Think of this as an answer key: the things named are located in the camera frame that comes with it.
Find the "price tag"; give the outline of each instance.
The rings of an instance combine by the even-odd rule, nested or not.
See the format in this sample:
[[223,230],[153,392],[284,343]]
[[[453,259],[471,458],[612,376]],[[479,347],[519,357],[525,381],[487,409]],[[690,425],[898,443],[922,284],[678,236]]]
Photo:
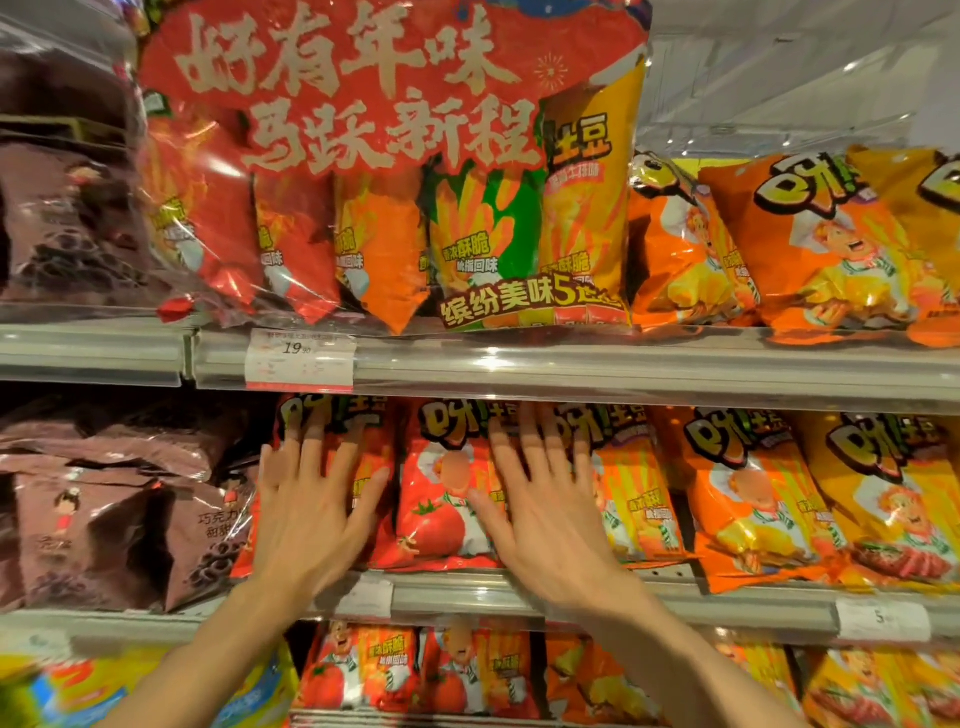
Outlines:
[[65,662],[73,649],[61,629],[0,629],[0,654]]
[[888,599],[837,599],[840,639],[850,642],[928,643],[932,630],[923,604]]
[[394,582],[363,572],[347,592],[334,614],[337,617],[376,617],[389,619],[394,605]]
[[356,341],[311,331],[255,328],[247,347],[247,389],[350,394]]

